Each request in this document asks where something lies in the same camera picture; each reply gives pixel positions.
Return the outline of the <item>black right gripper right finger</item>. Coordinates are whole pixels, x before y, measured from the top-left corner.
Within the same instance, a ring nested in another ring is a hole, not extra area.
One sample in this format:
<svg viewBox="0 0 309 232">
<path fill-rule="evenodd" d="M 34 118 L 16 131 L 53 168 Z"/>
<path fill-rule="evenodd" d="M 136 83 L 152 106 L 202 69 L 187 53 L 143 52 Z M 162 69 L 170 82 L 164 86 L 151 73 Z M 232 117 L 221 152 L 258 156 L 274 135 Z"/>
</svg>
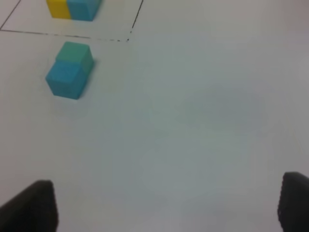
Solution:
<svg viewBox="0 0 309 232">
<path fill-rule="evenodd" d="M 309 178 L 298 172 L 286 172 L 277 210 L 284 232 L 309 230 Z"/>
</svg>

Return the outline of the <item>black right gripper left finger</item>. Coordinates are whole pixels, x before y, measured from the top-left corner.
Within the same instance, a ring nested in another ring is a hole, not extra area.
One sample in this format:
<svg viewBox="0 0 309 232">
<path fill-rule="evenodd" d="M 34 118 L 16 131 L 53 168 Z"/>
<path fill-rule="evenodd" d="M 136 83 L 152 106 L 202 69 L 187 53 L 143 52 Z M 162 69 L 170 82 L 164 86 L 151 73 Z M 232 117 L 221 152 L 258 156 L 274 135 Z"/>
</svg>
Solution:
<svg viewBox="0 0 309 232">
<path fill-rule="evenodd" d="M 0 207 L 2 232 L 55 232 L 59 224 L 54 184 L 38 180 Z"/>
</svg>

